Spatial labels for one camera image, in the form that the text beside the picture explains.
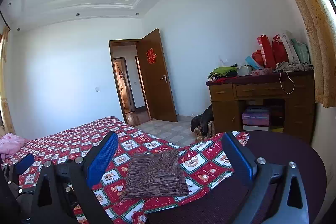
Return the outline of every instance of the tiled floor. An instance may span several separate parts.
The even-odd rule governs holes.
[[[133,127],[138,126],[139,124],[142,124],[150,120],[147,111],[138,112],[138,113],[129,112],[126,114],[126,118],[127,118],[127,123]]]
[[[196,134],[190,131],[190,122],[166,122],[153,119],[136,127],[181,147],[189,146],[196,139]]]

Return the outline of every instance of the white paper bag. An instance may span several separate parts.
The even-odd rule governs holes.
[[[290,40],[290,38],[293,38],[292,36],[293,35],[288,31],[282,31],[280,33],[281,41],[285,46],[288,55],[288,62],[299,64],[300,63],[299,57],[297,56],[293,44]]]

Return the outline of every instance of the desk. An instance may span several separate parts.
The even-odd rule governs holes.
[[[243,131],[242,113],[247,100],[284,99],[285,122],[283,132],[310,143],[314,130],[315,97],[314,72],[288,72],[295,83],[291,94],[286,94],[280,85],[279,73],[261,76],[241,76],[229,79],[225,84],[209,85],[216,133]],[[281,83],[288,93],[293,83],[286,73],[281,74]]]
[[[284,133],[249,131],[246,144],[256,158],[264,157],[268,162],[285,165],[294,161],[300,169],[306,192],[309,223],[319,213],[327,188],[324,164],[308,144]],[[225,224],[244,199],[248,188],[233,174],[223,180],[204,197],[186,205],[148,214],[150,224]],[[271,185],[253,224],[264,219],[275,191]]]

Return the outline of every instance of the checkered pattern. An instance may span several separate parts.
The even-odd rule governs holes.
[[[119,146],[101,181],[93,186],[97,199],[114,223],[144,224],[146,214],[181,206],[201,198],[225,178],[233,174],[233,169],[221,146],[222,134],[188,147],[180,148],[151,134],[143,133],[115,117],[107,117],[84,124],[77,128],[29,141],[18,153],[4,163],[13,164],[31,153],[34,164],[19,178],[22,188],[36,185],[42,165],[51,160],[54,164],[85,156],[97,146],[109,131],[119,137]],[[235,132],[238,141],[245,145],[249,135]],[[184,171],[189,195],[185,197],[159,197],[148,199],[120,200],[125,189],[128,163],[134,153],[158,154],[169,149],[178,149],[179,163]],[[80,206],[74,209],[77,219],[87,223]]]

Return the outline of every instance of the blue textured pad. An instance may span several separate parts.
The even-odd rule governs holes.
[[[90,189],[100,182],[117,148],[118,135],[113,133],[87,170],[86,183]]]
[[[18,175],[22,175],[24,171],[26,171],[29,167],[34,163],[34,156],[32,154],[28,154],[22,160],[15,164],[15,171]]]
[[[246,152],[250,152],[248,148],[246,149],[243,147],[231,132],[223,134],[222,148],[232,167],[234,168],[236,176],[239,177],[244,185],[251,186],[253,184],[253,179],[255,176],[254,173],[256,173],[256,170],[253,170],[253,167],[246,158]]]

